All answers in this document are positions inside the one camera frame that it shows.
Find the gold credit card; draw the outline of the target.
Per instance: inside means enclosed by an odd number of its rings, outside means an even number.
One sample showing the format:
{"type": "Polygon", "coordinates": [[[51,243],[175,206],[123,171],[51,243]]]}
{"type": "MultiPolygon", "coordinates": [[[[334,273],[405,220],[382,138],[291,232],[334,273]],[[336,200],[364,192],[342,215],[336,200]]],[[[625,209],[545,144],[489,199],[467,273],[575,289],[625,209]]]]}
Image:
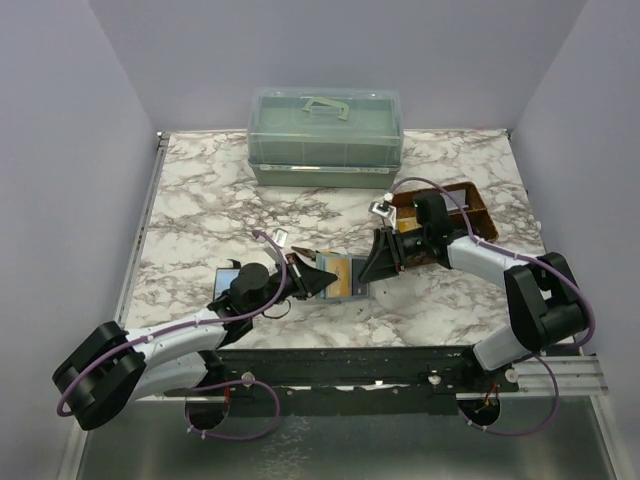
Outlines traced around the gold credit card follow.
{"type": "Polygon", "coordinates": [[[336,274],[338,280],[326,289],[329,299],[346,298],[351,295],[351,260],[348,257],[328,257],[325,261],[327,272],[336,274]]]}

